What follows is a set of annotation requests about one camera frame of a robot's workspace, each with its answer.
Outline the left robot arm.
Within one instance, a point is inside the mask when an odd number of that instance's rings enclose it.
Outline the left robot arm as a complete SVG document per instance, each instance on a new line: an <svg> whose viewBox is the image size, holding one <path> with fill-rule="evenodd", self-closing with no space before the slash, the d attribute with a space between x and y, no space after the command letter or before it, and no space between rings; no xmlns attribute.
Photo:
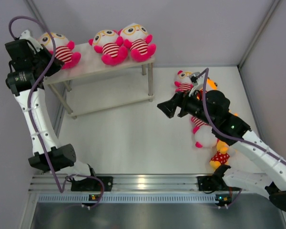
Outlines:
<svg viewBox="0 0 286 229"><path fill-rule="evenodd" d="M87 190L96 189L94 170L77 160L71 144L59 142L47 111L43 77L58 72L63 62L43 45L35 47L27 39L8 42L5 48L11 57L6 85L22 109L31 136L30 166L43 172L76 175Z"/></svg>

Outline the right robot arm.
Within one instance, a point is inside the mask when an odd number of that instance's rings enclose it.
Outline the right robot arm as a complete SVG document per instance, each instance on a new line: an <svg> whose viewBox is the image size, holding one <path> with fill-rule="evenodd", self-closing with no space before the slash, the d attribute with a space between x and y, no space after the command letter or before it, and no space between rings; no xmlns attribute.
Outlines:
<svg viewBox="0 0 286 229"><path fill-rule="evenodd" d="M179 117L191 115L212 127L215 136L242 153L253 162L263 175L239 171L230 166L220 166L213 174L217 189L237 187L267 198L275 207L286 212L286 160L265 144L251 127L230 113L230 101L217 90L205 93L201 100L190 91L177 92L157 107L173 118L177 107Z"/></svg>

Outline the pink panda plush face down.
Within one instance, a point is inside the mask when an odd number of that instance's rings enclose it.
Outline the pink panda plush face down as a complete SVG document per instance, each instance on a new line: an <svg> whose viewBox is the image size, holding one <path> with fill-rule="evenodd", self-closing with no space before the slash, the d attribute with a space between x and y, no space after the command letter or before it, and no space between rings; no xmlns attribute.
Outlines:
<svg viewBox="0 0 286 229"><path fill-rule="evenodd" d="M55 48L52 44L50 35L44 33L38 39L38 42L45 46L45 48L53 54L55 50L55 58L64 62L62 69L71 69L75 67L81 60L81 53L74 52L74 41L68 40L63 34L51 32L51 36L55 42Z"/></svg>

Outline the orange plush top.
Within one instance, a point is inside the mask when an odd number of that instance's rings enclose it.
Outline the orange plush top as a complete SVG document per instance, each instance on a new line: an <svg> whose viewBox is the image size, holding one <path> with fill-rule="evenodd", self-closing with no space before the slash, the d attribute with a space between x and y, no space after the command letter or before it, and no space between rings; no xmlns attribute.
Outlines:
<svg viewBox="0 0 286 229"><path fill-rule="evenodd" d="M217 90L217 83L216 82L214 82L213 80L211 80L211 79L207 79L207 83L206 83L206 88L205 88L205 90L203 89L203 80L201 80L202 82L201 83L199 83L199 85L198 85L198 87L196 88L196 90L198 91L198 92L196 92L195 94L196 94L196 98L198 99L198 100L202 100L202 94L203 94L203 92L208 92L208 91L211 91L211 90Z"/></svg>

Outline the pink panda plush with glasses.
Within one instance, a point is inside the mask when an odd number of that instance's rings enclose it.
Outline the pink panda plush with glasses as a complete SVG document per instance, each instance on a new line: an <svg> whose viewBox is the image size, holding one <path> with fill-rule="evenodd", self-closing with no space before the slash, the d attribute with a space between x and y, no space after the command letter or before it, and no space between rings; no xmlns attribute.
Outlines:
<svg viewBox="0 0 286 229"><path fill-rule="evenodd" d="M132 23L119 30L118 35L123 38L123 45L136 62L144 62L156 52L156 44L152 43L153 36L140 24Z"/></svg>

